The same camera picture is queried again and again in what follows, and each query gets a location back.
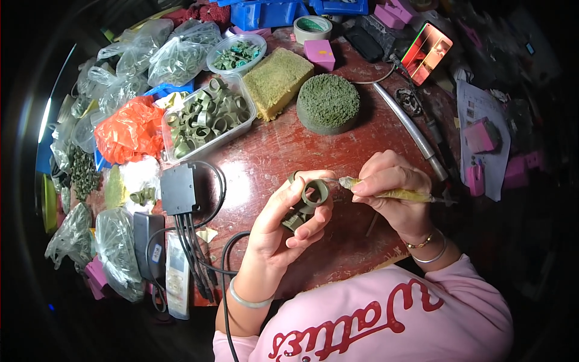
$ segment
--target phone screen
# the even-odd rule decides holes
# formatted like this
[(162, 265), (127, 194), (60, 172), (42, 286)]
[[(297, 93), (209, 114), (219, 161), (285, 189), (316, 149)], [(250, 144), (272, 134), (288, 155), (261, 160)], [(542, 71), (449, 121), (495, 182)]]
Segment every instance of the phone screen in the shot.
[(452, 46), (452, 41), (442, 31), (430, 23), (425, 23), (404, 54), (402, 65), (408, 70), (410, 78), (420, 86), (440, 63)]

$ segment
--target woman's right hand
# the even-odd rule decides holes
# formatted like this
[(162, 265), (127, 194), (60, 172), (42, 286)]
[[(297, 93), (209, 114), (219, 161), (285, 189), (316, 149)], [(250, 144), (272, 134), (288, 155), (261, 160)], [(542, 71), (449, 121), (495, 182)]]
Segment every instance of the woman's right hand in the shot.
[(424, 172), (394, 151), (386, 150), (375, 153), (366, 161), (358, 178), (362, 181), (352, 187), (352, 201), (374, 208), (388, 220), (403, 241), (420, 244), (432, 233), (428, 203), (373, 197), (381, 191), (395, 188), (430, 193), (432, 182)]

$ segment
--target yellow sponge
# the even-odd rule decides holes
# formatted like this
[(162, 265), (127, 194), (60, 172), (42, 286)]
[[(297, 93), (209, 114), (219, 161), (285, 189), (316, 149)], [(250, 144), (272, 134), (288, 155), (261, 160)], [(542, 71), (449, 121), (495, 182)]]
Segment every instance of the yellow sponge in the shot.
[(257, 117), (267, 122), (281, 113), (313, 75), (312, 63), (279, 47), (246, 74), (243, 81), (257, 105)]

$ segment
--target roll of tape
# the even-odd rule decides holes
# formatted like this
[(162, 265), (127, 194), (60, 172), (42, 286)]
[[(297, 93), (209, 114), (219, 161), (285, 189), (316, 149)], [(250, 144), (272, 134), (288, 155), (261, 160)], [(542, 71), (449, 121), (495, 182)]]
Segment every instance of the roll of tape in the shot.
[(329, 39), (332, 23), (321, 16), (306, 15), (294, 21), (295, 40), (303, 44), (306, 40)]

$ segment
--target orange plastic bag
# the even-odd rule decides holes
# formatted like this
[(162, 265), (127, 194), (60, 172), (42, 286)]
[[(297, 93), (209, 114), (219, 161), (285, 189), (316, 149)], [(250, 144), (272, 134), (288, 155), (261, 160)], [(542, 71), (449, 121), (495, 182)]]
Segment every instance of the orange plastic bag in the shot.
[(140, 161), (143, 155), (160, 158), (164, 109), (153, 96), (135, 97), (94, 129), (97, 148), (110, 163)]

